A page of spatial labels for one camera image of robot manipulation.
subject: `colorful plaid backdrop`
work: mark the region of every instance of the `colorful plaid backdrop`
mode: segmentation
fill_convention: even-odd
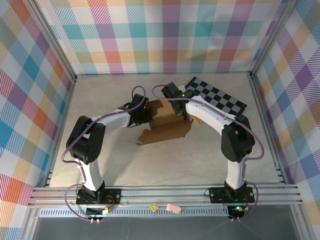
[[[257,83],[290,183],[320,238],[320,0],[300,0]]]
[[[246,72],[281,0],[38,0],[79,74]]]
[[[18,237],[72,82],[23,0],[0,1],[0,239]]]
[[[255,64],[257,62],[257,59],[259,58],[259,56],[261,54],[261,51],[264,49],[264,47],[265,47],[265,45],[266,45],[266,43],[268,41],[268,38],[269,38],[270,34],[272,33],[272,31],[273,31],[273,29],[275,27],[275,24],[278,21],[280,15],[282,13],[282,10],[284,9],[284,6],[286,5],[287,1],[288,0],[281,0],[281,3],[280,3],[278,9],[276,10],[276,12],[274,14],[274,16],[272,18],[272,21],[271,21],[267,31],[265,32],[265,34],[264,34],[264,36],[262,38],[262,41],[259,44],[259,48],[258,48],[258,50],[256,51],[256,53],[255,53],[255,55],[253,57],[253,61],[250,64],[249,71],[253,70],[253,68],[254,68],[254,66],[255,66]]]

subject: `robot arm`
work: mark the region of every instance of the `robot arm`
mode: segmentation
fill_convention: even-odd
[[[131,128],[133,124],[137,126],[152,120],[151,109],[147,108],[149,100],[147,97],[139,108],[123,112],[123,110],[136,107],[142,99],[143,96],[135,94],[132,102],[128,102],[114,111],[114,113],[117,114],[105,117],[95,123],[87,132],[88,136],[83,136],[70,150],[71,156],[82,165],[86,176],[86,182],[82,189],[92,202],[100,203],[106,195],[105,182],[100,175],[97,161],[101,152],[104,136],[117,128]],[[92,121],[98,118],[100,117],[79,117],[66,143],[66,147],[68,147]]]
[[[174,83],[169,83],[161,91],[166,98],[190,98],[209,105],[224,116],[235,119],[251,129],[249,121],[244,115],[235,116],[223,112],[209,104],[201,96],[195,96],[195,93],[191,90],[182,92]],[[255,145],[254,137],[241,126],[231,120],[225,119],[203,104],[184,100],[170,101],[170,103],[177,115],[183,115],[185,118],[187,114],[195,116],[214,128],[221,135],[221,151],[228,159],[228,173],[224,182],[225,194],[230,200],[236,200],[247,187],[247,184],[243,180],[242,172],[244,159],[252,152],[252,148]]]

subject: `cardboard flap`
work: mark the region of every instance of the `cardboard flap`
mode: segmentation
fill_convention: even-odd
[[[196,116],[193,116],[195,124],[199,127],[203,124],[203,121],[200,118],[197,118]]]
[[[184,120],[183,116],[176,116],[171,103],[167,100],[150,101],[148,108],[151,108],[152,111],[153,120],[149,123],[151,129],[154,129],[155,126]]]
[[[136,142],[136,144],[141,146],[169,139],[183,138],[190,131],[192,122],[192,120],[187,122],[184,122],[184,120],[178,120],[154,126],[152,130],[145,129],[141,136],[138,137],[138,142]]]

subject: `pink eraser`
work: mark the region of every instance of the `pink eraser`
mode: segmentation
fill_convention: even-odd
[[[181,213],[181,207],[176,206],[176,205],[172,205],[172,204],[169,204],[169,203],[166,206],[166,210],[170,211],[170,212],[173,212],[175,214]]]

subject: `black and white checkerboard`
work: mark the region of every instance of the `black and white checkerboard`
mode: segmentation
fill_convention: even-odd
[[[206,100],[211,105],[218,109],[232,115],[240,115],[243,113],[246,104],[238,99],[226,94],[212,85],[202,81],[201,79],[194,77],[186,86],[186,90],[192,90],[196,92],[200,97]]]

